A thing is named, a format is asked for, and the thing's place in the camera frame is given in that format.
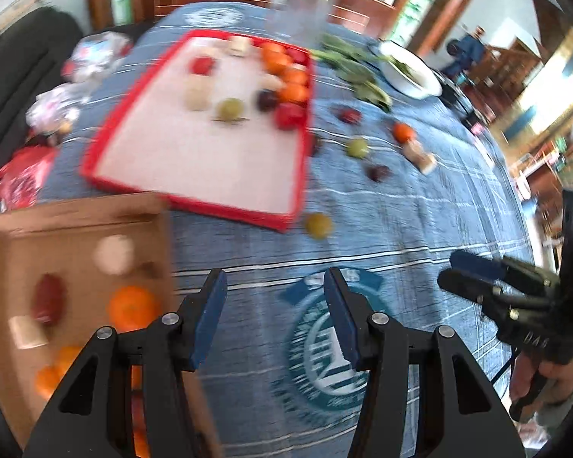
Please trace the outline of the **person's right hand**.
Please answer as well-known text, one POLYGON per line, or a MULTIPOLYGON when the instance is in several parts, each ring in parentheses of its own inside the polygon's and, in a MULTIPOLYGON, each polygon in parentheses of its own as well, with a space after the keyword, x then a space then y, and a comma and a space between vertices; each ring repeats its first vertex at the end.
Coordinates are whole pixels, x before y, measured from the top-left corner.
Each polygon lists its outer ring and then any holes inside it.
POLYGON ((512 401, 519 400, 529 393, 533 375, 538 372, 552 384, 544 396, 544 402, 560 403, 573 394, 573 360, 566 365, 554 364, 549 361, 533 361, 521 353, 515 359, 509 395, 512 401))

